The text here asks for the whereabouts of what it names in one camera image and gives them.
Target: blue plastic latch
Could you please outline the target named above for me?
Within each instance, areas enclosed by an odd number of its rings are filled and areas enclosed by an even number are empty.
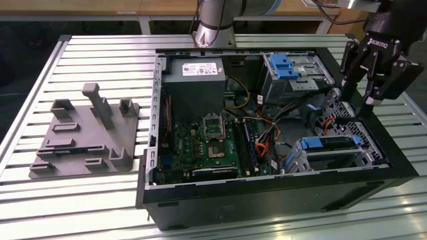
[[[287,55],[271,54],[270,63],[276,72],[278,79],[298,79],[300,75],[294,71],[291,61]]]
[[[320,149],[323,144],[319,138],[304,138],[299,141],[302,149]]]
[[[352,141],[354,141],[354,144],[355,144],[358,147],[360,147],[360,145],[362,145],[360,138],[359,138],[358,136],[352,136],[351,139],[352,139]]]
[[[300,140],[299,144],[300,144],[302,149],[307,149],[308,148],[306,140]]]
[[[306,142],[308,144],[310,149],[319,149],[323,148],[323,144],[320,138],[307,138]]]
[[[310,107],[312,110],[319,111],[322,110],[322,107],[314,106],[311,104],[307,104],[307,107]]]

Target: robotic arm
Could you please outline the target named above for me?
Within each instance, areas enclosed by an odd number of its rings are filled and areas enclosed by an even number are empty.
[[[280,0],[199,0],[197,48],[236,46],[234,18],[272,13]],[[350,41],[340,64],[342,95],[348,102],[367,75],[358,116],[368,116],[384,99],[396,99],[424,67],[408,59],[410,47],[427,29],[427,0],[338,0],[338,6],[370,11],[363,25],[366,37]]]
[[[282,0],[197,0],[200,24],[193,37],[197,48],[236,47],[234,19],[271,14]]]
[[[364,6],[370,2],[378,4],[378,1],[359,2]],[[340,64],[342,101],[350,101],[358,83],[367,76],[358,116],[368,116],[384,99],[396,99],[424,70],[407,56],[412,43],[422,39],[427,29],[426,10],[423,0],[382,1],[364,21],[366,37],[360,42],[347,43]]]

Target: yellow wire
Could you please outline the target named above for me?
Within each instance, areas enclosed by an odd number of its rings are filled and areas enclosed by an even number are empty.
[[[248,104],[248,102],[250,102],[250,94],[251,93],[250,93],[247,87],[244,86],[244,84],[242,83],[242,81],[238,78],[235,78],[234,76],[230,76],[230,75],[228,75],[228,77],[231,79],[234,79],[246,90],[246,101],[244,101],[244,103],[242,105],[239,105],[239,106],[227,106],[227,107],[224,107],[224,109],[234,110],[234,109],[243,108]]]

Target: wooden table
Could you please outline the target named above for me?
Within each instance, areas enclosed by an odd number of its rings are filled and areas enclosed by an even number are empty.
[[[0,21],[139,21],[151,34],[149,21],[191,20],[197,0],[0,0]],[[339,15],[338,9],[328,14]],[[315,21],[316,33],[326,34],[331,23],[302,0],[283,0],[268,16],[236,17],[236,21]]]

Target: white label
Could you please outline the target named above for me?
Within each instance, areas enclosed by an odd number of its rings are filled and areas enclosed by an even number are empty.
[[[278,170],[278,163],[274,160],[271,160],[271,166],[272,166],[274,169]]]
[[[264,100],[264,97],[262,95],[258,95],[256,96],[256,103],[263,105],[263,100]]]
[[[216,69],[215,62],[184,63],[181,65],[183,76],[200,76],[200,75],[218,75],[218,74],[219,74],[219,71]]]
[[[306,72],[303,67],[294,67],[295,72]]]

